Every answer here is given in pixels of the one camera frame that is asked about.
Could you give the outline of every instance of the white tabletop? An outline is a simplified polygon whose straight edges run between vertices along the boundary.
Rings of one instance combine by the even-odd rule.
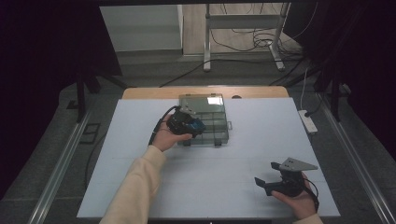
[[[318,166],[306,171],[319,191],[318,213],[337,207],[291,98],[225,99],[230,140],[221,147],[179,147],[165,152],[162,186],[151,218],[278,218],[291,210],[257,187],[254,177],[280,181],[271,161],[287,157]],[[120,100],[78,217],[102,217],[132,161],[144,154],[158,119],[177,100]]]

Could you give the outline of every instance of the power strip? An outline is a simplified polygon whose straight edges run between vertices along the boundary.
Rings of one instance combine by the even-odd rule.
[[[300,118],[303,121],[305,129],[308,133],[314,134],[318,132],[317,126],[315,126],[314,121],[311,118],[305,116],[306,110],[299,110]]]

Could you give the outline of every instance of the beige sleeve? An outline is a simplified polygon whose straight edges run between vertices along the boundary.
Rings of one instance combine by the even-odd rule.
[[[293,224],[323,224],[318,214],[293,222]]]
[[[165,161],[155,146],[149,146],[142,158],[134,160],[100,223],[147,223]]]

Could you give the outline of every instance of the wooden table edge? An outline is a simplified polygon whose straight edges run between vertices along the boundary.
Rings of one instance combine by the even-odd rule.
[[[209,86],[209,87],[163,87],[129,88],[122,95],[128,99],[176,99],[182,94],[221,93],[223,98],[285,98],[288,91],[280,86]]]

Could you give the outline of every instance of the human hand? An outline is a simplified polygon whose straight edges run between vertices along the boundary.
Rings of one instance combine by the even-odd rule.
[[[167,115],[163,122],[161,123],[160,129],[155,134],[152,145],[157,147],[160,151],[164,152],[165,150],[172,147],[176,142],[185,141],[192,138],[192,134],[185,133],[181,135],[176,135],[172,133],[168,126],[166,125],[166,121],[170,118],[170,115]]]
[[[309,186],[309,182],[306,180],[304,182],[305,182],[305,186],[311,189],[311,187]],[[274,190],[271,193],[275,198],[290,206],[291,209],[293,210],[293,214],[298,219],[304,219],[306,217],[310,217],[317,212],[315,209],[314,201],[305,190],[300,195],[294,198],[291,198]]]

